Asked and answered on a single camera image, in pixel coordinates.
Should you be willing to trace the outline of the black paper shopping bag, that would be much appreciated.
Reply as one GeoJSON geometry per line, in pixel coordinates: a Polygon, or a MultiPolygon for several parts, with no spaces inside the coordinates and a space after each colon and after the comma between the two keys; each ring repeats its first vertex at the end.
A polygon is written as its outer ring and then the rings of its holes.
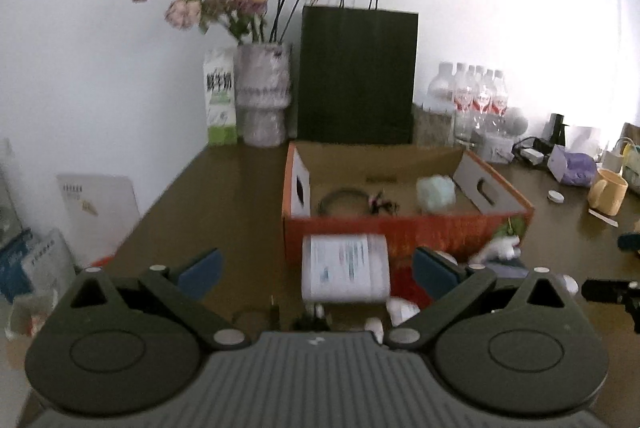
{"type": "Polygon", "coordinates": [[[419,16],[340,0],[303,11],[297,138],[346,144],[412,142],[419,16]]]}

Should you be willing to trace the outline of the small white jar lid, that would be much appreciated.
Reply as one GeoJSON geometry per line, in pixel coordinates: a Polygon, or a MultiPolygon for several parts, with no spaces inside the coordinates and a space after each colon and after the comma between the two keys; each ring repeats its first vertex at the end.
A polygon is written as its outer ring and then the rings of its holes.
{"type": "Polygon", "coordinates": [[[550,190],[548,192],[548,199],[553,203],[562,204],[564,202],[564,195],[558,191],[550,190]]]}

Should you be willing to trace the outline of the pack of water bottles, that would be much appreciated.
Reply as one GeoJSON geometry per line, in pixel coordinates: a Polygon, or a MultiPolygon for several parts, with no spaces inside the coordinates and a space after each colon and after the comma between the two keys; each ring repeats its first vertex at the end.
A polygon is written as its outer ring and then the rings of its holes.
{"type": "Polygon", "coordinates": [[[500,70],[442,62],[421,106],[453,110],[454,144],[479,149],[499,133],[508,107],[506,79],[500,70]]]}

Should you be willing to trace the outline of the green white milk carton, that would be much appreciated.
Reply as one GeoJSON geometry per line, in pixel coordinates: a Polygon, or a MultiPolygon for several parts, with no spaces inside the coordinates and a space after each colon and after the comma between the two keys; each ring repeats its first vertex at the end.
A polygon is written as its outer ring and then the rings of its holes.
{"type": "Polygon", "coordinates": [[[209,147],[236,144],[234,48],[208,51],[203,63],[206,128],[209,147]]]}

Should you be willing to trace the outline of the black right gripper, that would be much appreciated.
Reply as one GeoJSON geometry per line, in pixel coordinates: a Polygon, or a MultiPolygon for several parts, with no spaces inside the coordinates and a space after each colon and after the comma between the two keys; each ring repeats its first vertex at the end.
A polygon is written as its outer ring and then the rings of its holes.
{"type": "Polygon", "coordinates": [[[588,279],[582,284],[582,297],[590,303],[620,305],[634,321],[634,333],[640,334],[640,286],[638,280],[588,279]]]}

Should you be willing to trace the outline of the speckled grey container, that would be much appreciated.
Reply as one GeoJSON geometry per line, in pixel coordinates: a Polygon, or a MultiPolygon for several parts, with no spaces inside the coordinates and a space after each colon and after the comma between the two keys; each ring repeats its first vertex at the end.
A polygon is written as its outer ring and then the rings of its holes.
{"type": "Polygon", "coordinates": [[[450,147],[454,144],[454,111],[413,104],[412,141],[418,147],[450,147]]]}

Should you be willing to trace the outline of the orange cardboard box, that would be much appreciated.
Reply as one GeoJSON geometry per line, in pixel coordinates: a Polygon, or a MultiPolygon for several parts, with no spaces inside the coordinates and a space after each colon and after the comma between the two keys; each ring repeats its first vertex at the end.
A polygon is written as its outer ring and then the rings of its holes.
{"type": "Polygon", "coordinates": [[[285,259],[303,259],[303,240],[313,234],[379,234],[390,256],[390,293],[420,307],[431,297],[413,281],[410,259],[419,247],[442,251],[464,263],[500,234],[524,237],[534,207],[477,155],[456,148],[414,145],[346,145],[293,142],[286,158],[282,220],[285,259]],[[456,200],[437,213],[418,203],[419,179],[448,176],[456,200]],[[324,217],[319,205],[334,190],[382,194],[398,211],[324,217]]]}

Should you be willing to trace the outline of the white labelled plastic bottle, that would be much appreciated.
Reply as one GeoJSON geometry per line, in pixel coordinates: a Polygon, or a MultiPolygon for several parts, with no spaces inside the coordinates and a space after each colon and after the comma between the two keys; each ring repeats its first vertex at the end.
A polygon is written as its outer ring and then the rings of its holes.
{"type": "Polygon", "coordinates": [[[390,256],[378,234],[308,235],[302,298],[307,304],[379,304],[390,298],[390,256]]]}

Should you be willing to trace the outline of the blue white boxes on floor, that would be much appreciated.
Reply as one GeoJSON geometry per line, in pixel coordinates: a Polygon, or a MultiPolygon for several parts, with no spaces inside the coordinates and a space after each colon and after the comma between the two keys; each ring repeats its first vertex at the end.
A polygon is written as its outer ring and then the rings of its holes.
{"type": "Polygon", "coordinates": [[[26,229],[1,249],[1,296],[10,304],[18,296],[51,289],[63,295],[75,277],[73,256],[58,229],[45,237],[26,229]]]}

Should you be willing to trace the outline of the purple tissue pack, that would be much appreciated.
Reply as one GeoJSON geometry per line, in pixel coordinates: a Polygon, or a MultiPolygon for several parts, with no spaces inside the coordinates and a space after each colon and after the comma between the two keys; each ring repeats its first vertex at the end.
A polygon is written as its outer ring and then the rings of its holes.
{"type": "Polygon", "coordinates": [[[589,188],[597,174],[597,164],[586,153],[568,152],[562,145],[553,147],[548,170],[560,185],[589,188]]]}

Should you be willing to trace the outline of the tan white plush dog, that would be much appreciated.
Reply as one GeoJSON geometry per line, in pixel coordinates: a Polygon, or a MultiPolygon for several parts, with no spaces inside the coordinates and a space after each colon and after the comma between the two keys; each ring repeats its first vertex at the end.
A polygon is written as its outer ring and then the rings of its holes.
{"type": "Polygon", "coordinates": [[[517,235],[507,235],[506,237],[494,237],[477,254],[472,256],[469,265],[484,265],[491,261],[507,263],[521,256],[521,239],[517,235]]]}

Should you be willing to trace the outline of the yellow ceramic mug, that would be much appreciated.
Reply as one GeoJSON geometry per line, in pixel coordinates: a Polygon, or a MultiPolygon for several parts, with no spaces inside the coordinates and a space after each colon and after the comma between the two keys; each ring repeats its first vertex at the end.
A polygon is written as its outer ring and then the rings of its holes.
{"type": "Polygon", "coordinates": [[[622,207],[628,182],[619,174],[598,168],[588,192],[587,202],[591,209],[608,217],[615,217],[622,207]]]}

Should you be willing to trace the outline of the black pump bottle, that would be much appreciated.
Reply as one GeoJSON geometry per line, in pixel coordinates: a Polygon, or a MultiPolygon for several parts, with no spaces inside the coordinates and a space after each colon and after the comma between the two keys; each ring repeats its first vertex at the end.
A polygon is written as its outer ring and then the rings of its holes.
{"type": "Polygon", "coordinates": [[[554,145],[564,147],[565,145],[565,128],[564,116],[558,113],[552,113],[550,116],[550,133],[549,141],[554,145]]]}

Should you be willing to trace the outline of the white bottle cap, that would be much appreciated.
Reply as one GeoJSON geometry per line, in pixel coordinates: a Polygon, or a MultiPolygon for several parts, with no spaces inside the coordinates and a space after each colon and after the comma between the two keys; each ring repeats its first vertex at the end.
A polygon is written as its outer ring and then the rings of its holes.
{"type": "Polygon", "coordinates": [[[412,319],[421,309],[412,301],[399,297],[390,297],[386,300],[386,310],[390,317],[390,324],[394,327],[412,319]]]}

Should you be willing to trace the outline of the white booklet against wall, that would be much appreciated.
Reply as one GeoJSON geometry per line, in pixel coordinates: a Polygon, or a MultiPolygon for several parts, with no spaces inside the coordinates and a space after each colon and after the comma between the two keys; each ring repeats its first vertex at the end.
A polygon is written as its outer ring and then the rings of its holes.
{"type": "Polygon", "coordinates": [[[124,176],[58,174],[68,216],[68,245],[81,268],[111,259],[141,215],[134,186],[124,176]]]}

